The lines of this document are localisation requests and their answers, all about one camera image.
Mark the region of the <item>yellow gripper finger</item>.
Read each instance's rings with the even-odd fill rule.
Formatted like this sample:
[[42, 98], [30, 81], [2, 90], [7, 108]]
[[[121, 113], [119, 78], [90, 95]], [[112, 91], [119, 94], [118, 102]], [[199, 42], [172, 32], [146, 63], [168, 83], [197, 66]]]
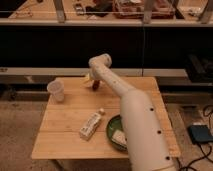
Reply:
[[86, 86], [91, 86], [93, 79], [89, 73], [87, 73], [83, 78], [83, 84]]

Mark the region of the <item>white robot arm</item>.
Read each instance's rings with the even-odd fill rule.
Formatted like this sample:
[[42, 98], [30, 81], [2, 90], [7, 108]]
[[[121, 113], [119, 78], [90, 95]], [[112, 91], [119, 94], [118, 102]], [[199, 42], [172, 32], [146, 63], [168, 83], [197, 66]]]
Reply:
[[121, 122], [132, 171], [176, 171], [168, 143], [150, 96], [109, 69], [102, 54], [89, 59], [89, 79], [105, 82], [120, 98]]

